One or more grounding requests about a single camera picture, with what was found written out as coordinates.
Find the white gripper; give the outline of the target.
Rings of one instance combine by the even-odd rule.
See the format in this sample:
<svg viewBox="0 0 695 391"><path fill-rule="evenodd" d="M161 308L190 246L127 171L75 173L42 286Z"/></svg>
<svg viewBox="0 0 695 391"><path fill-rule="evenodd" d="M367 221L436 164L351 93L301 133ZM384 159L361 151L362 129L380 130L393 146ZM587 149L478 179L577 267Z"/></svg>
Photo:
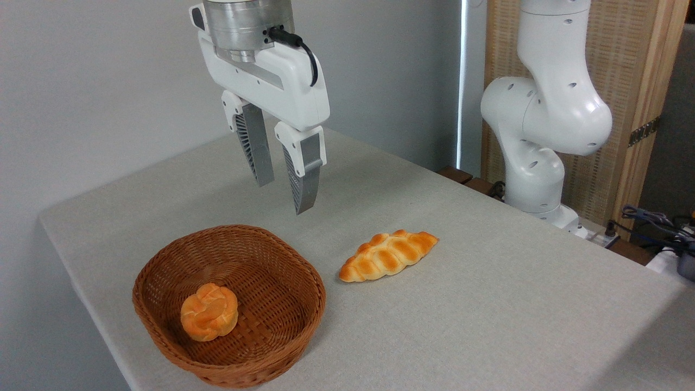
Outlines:
<svg viewBox="0 0 695 391"><path fill-rule="evenodd" d="M330 116L330 105L320 62L271 37L271 32L294 32L291 5L197 4L189 17L213 81L226 90L222 102L229 129L237 134L258 185L275 178L263 110L283 121L275 134L283 145L297 215L312 208L320 167L327 163L318 125Z"/></svg>

